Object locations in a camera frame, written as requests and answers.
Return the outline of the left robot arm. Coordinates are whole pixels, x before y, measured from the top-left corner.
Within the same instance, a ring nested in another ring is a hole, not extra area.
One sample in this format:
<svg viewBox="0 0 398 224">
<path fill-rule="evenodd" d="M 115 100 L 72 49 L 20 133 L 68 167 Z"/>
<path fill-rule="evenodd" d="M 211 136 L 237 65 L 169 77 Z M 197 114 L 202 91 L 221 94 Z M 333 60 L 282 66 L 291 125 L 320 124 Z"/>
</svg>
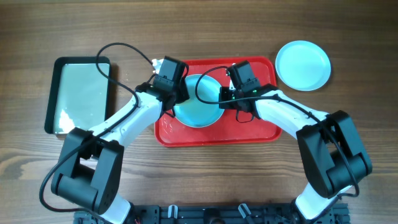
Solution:
<svg viewBox="0 0 398 224">
<path fill-rule="evenodd" d="M 137 86 L 112 117 L 87 131 L 71 130 L 46 177 L 52 193 L 103 222 L 137 223 L 133 204 L 118 194 L 124 150 L 146 127 L 189 98 L 187 72 L 186 63 L 165 57 L 153 82 Z"/>
</svg>

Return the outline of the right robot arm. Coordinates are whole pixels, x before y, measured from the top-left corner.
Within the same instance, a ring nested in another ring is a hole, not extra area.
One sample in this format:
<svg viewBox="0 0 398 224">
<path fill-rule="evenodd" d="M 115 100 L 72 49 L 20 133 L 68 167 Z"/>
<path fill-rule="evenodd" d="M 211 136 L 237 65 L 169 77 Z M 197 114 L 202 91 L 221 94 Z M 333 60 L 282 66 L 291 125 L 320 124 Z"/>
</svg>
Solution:
<svg viewBox="0 0 398 224">
<path fill-rule="evenodd" d="M 298 142 L 308 184 L 293 201 L 293 221 L 314 223 L 342 197 L 357 197 L 373 165 L 348 113 L 313 110 L 271 84 L 261 85 L 250 63 L 226 67 L 232 89 L 220 90 L 220 108 L 270 122 Z"/>
</svg>

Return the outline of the teal plate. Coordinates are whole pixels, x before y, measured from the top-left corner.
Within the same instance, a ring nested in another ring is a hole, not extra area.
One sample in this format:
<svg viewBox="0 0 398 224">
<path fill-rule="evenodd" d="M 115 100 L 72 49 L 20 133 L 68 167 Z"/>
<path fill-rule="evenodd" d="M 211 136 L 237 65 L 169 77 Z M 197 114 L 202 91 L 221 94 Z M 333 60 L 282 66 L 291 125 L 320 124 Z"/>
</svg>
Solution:
<svg viewBox="0 0 398 224">
<path fill-rule="evenodd" d="M 326 52 L 318 45 L 306 40 L 295 40 L 278 51 L 275 70 L 290 88 L 314 91 L 327 83 L 332 67 Z"/>
<path fill-rule="evenodd" d="M 195 87 L 200 74 L 189 75 L 185 81 L 190 99 L 174 106 L 176 118 L 186 126 L 204 128 L 218 121 L 224 113 L 218 105 L 211 105 L 199 101 L 195 94 Z M 221 85 L 212 77 L 204 76 L 198 85 L 198 96 L 205 101 L 218 101 Z"/>
</svg>

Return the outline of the teal plate top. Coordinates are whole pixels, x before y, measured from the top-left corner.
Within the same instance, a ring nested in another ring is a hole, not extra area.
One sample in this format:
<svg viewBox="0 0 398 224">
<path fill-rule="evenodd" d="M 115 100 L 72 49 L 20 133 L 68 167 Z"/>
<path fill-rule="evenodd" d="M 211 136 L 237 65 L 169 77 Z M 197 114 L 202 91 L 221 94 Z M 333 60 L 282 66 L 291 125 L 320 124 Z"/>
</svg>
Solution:
<svg viewBox="0 0 398 224">
<path fill-rule="evenodd" d="M 295 40 L 278 51 L 275 70 L 290 88 L 314 91 L 327 83 L 332 67 L 326 52 L 318 45 L 306 40 Z"/>
</svg>

